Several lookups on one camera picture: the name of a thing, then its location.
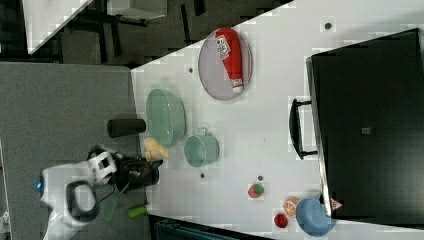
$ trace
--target cup handle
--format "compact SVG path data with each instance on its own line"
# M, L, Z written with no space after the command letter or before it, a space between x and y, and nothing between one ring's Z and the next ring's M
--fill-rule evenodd
M153 91L155 89L160 89L160 83L153 83L150 85L150 91Z
M206 135L206 134L208 134L208 129L207 128L198 128L198 129L196 129L196 134L195 135Z

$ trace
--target plastic dish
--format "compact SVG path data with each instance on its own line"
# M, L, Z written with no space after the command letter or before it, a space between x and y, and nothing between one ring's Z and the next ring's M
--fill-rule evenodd
M325 215L324 205L316 199L300 201L296 219L300 228L313 237L322 237L334 227L334 221Z
M169 148L183 138L186 130L184 106L175 94L154 89L146 103L150 137Z

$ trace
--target black chair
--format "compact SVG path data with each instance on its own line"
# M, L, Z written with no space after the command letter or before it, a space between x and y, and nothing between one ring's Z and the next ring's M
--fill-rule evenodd
M114 56L122 54L121 44L119 40L118 23L129 24L145 27L145 21L125 20L121 16L111 16L107 14L107 0L94 0L90 6L84 9L77 17L75 17L69 27L72 31L87 31L99 34L100 57L101 63L108 61L106 51L106 38L104 24L110 24L112 29L113 53Z

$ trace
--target ketchup bottle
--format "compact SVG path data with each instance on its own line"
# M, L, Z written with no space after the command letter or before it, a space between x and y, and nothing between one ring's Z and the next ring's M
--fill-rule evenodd
M243 90L242 59L237 32L231 28L221 28L215 33L215 42L219 57L231 80L233 92Z

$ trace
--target blue bowl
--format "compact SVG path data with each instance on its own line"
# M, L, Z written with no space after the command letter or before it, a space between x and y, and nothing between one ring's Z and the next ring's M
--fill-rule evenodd
M334 221L325 215L324 205L316 199L300 201L296 219L300 228L313 237L322 237L334 227Z

